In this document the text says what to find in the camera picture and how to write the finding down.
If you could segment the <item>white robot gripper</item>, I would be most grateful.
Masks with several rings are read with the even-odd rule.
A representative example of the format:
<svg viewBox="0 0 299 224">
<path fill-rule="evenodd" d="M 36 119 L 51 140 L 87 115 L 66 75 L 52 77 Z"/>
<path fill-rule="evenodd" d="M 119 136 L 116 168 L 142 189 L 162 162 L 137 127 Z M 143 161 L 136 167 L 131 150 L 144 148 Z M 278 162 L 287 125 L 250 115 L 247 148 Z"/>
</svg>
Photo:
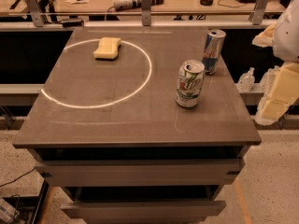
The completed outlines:
<svg viewBox="0 0 299 224">
<path fill-rule="evenodd" d="M 256 35 L 252 44 L 272 47 L 274 55 L 285 62 L 277 71 L 269 92 L 265 92 L 255 115 L 263 126 L 278 121 L 299 99 L 299 0 L 292 0 L 278 18 Z"/>
</svg>

